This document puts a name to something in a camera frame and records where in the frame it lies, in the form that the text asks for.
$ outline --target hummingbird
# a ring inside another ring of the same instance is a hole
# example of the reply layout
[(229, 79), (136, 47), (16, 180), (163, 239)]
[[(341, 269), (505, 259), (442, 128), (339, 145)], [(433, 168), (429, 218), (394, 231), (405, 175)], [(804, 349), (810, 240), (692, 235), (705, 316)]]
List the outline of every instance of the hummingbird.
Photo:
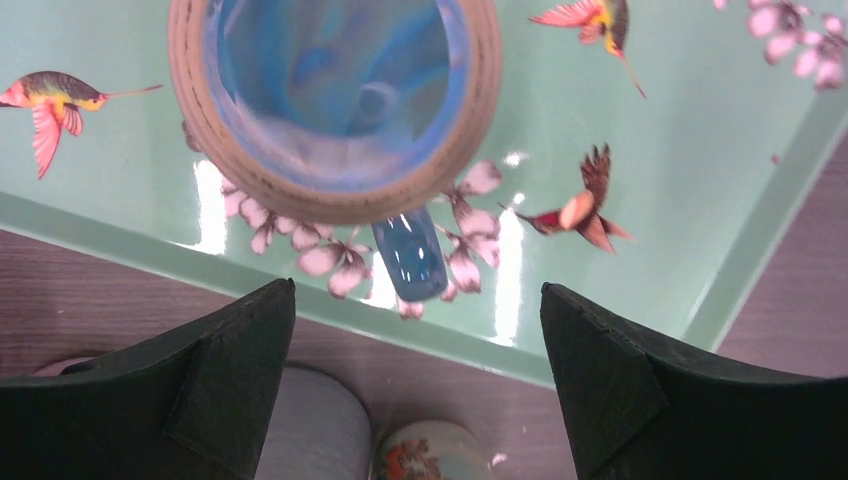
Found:
[(612, 156), (609, 145), (604, 145), (600, 150), (598, 147), (592, 147), (592, 153), (586, 154), (580, 164), (585, 190), (572, 197), (560, 209), (535, 216), (522, 215), (518, 212), (515, 212), (515, 215), (542, 235), (576, 231), (595, 247), (608, 253), (615, 253), (609, 240), (610, 235), (625, 239), (633, 237), (623, 228), (600, 215), (609, 190), (611, 167)]
[(557, 5), (542, 15), (531, 17), (530, 21), (549, 27), (580, 28), (578, 39), (584, 45), (603, 38), (607, 52), (621, 59), (639, 93), (648, 98), (624, 55), (630, 29), (627, 0), (580, 0), (573, 5)]
[(35, 122), (32, 146), (40, 180), (56, 156), (62, 129), (75, 137), (82, 133), (80, 109), (96, 112), (112, 98), (137, 95), (161, 87), (154, 85), (129, 92), (101, 93), (67, 73), (43, 71), (21, 77), (0, 94), (0, 107), (32, 109)]

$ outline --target ceramic jar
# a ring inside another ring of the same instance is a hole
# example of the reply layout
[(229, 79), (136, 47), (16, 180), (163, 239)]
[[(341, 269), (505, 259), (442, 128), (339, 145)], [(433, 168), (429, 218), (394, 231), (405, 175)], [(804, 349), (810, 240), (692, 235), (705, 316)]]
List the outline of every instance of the ceramic jar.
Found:
[(380, 446), (376, 480), (495, 480), (490, 456), (465, 428), (423, 421), (401, 428)]
[(350, 391), (286, 367), (256, 480), (367, 480), (373, 451), (368, 414)]

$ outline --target floor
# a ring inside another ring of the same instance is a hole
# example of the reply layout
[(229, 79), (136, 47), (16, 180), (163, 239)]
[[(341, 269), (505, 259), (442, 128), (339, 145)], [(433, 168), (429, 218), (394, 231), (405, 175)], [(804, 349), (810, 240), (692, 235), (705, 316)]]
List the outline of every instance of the floor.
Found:
[[(720, 353), (820, 376), (848, 375), (848, 142), (843, 142)], [(228, 299), (0, 231), (0, 375), (122, 348)], [(574, 479), (553, 391), (309, 321), (290, 358), (328, 371), (368, 405), (380, 432), (455, 420), (504, 454), (499, 480)]]

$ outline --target pink blossom decal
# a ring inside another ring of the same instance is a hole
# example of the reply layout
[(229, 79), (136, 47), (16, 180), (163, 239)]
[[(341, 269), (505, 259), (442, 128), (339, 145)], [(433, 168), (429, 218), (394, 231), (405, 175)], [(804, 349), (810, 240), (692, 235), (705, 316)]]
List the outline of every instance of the pink blossom decal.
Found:
[[(186, 144), (192, 148), (193, 139), (185, 125), (183, 131)], [(491, 212), (471, 206), (468, 199), (493, 192), (502, 180), (503, 175), (495, 162), (483, 160), (475, 164), (458, 185), (445, 190), (436, 200), (437, 203), (450, 203), (459, 230), (454, 232), (436, 226), (452, 246), (452, 251), (445, 255), (452, 278), (439, 297), (442, 302), (451, 303), (460, 293), (482, 291), (478, 262), (491, 268), (498, 268), (500, 264), (500, 220)], [(360, 227), (354, 228), (346, 240), (340, 240), (334, 236), (333, 226), (299, 222), (278, 215), (224, 177), (221, 194), (226, 216), (240, 216), (253, 230), (250, 246), (257, 255), (263, 255), (271, 247), (276, 235), (289, 236), (291, 248), (299, 254), (298, 269), (310, 277), (329, 276), (327, 291), (339, 299), (347, 298), (355, 288), (372, 280), (372, 266), (365, 254), (374, 250), (373, 240), (357, 241)], [(424, 315), (424, 304), (420, 302), (409, 303), (396, 298), (395, 306), (404, 320), (418, 320)]]
[(336, 298), (345, 298), (371, 275), (364, 253), (371, 247), (354, 243), (359, 227), (354, 228), (347, 241), (330, 239), (330, 243), (313, 247), (300, 255), (297, 266), (307, 275), (320, 277), (339, 267), (327, 282), (327, 291)]
[(222, 177), (221, 185), (227, 216), (241, 215), (256, 232), (250, 247), (257, 255), (265, 253), (274, 239), (274, 234), (290, 235), (291, 246), (298, 252), (316, 247), (321, 240), (329, 239), (333, 234), (333, 227), (330, 225), (303, 223), (277, 215), (248, 197), (226, 178)]
[[(727, 0), (713, 3), (719, 10), (727, 7)], [(795, 59), (795, 75), (807, 78), (815, 74), (819, 93), (845, 84), (848, 39), (840, 17), (823, 14), (824, 31), (820, 32), (808, 29), (805, 17), (812, 16), (812, 10), (791, 0), (748, 0), (748, 8), (748, 31), (754, 37), (768, 38), (763, 56), (769, 65), (777, 65), (798, 47), (807, 47)]]
[(486, 159), (471, 167), (462, 183), (444, 191), (462, 235), (497, 236), (500, 233), (498, 218), (490, 212), (472, 207), (467, 198), (492, 192), (502, 180), (503, 174), (495, 162)]
[(816, 72), (816, 90), (837, 89), (845, 83), (845, 26), (835, 15), (824, 15), (826, 33), (806, 32), (802, 43), (809, 48), (798, 55), (795, 74), (808, 77)]

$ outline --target blue handle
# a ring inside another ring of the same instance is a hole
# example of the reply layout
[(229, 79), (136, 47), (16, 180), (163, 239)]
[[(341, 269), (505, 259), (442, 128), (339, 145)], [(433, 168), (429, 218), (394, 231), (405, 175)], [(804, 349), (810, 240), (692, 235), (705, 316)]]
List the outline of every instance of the blue handle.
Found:
[(401, 300), (421, 302), (445, 291), (448, 274), (427, 207), (373, 223), (371, 229)]

